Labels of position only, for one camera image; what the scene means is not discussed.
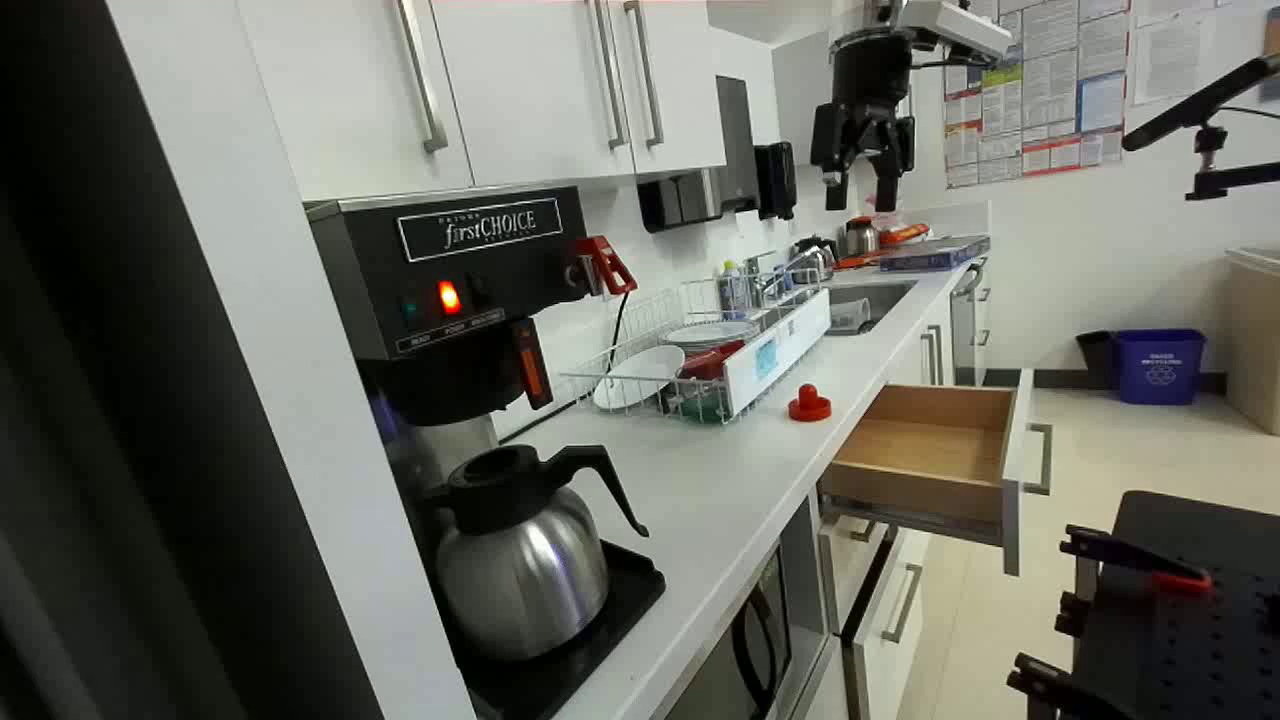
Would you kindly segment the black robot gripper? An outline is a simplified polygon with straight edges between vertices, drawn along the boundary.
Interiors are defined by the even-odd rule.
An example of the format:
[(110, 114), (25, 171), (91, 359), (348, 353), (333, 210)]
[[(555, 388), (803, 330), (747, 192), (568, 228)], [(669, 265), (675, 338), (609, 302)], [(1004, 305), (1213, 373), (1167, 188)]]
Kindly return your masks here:
[(897, 114), (906, 97), (912, 50), (897, 33), (856, 33), (831, 44), (831, 101), (814, 109), (813, 164), (824, 169), (824, 210), (848, 210), (848, 164), (870, 156), (875, 212), (897, 212), (912, 169), (912, 121)]

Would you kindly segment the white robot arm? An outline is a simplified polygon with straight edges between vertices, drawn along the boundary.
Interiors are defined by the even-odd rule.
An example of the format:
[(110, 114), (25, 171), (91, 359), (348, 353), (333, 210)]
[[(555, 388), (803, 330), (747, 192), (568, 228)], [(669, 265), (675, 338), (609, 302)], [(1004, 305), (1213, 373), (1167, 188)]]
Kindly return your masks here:
[(870, 164), (880, 212), (897, 210), (899, 178), (916, 169), (916, 121), (903, 114), (916, 53), (929, 69), (1001, 64), (1015, 38), (966, 0), (831, 0), (831, 101), (813, 121), (813, 169), (824, 210), (848, 210), (856, 160)]

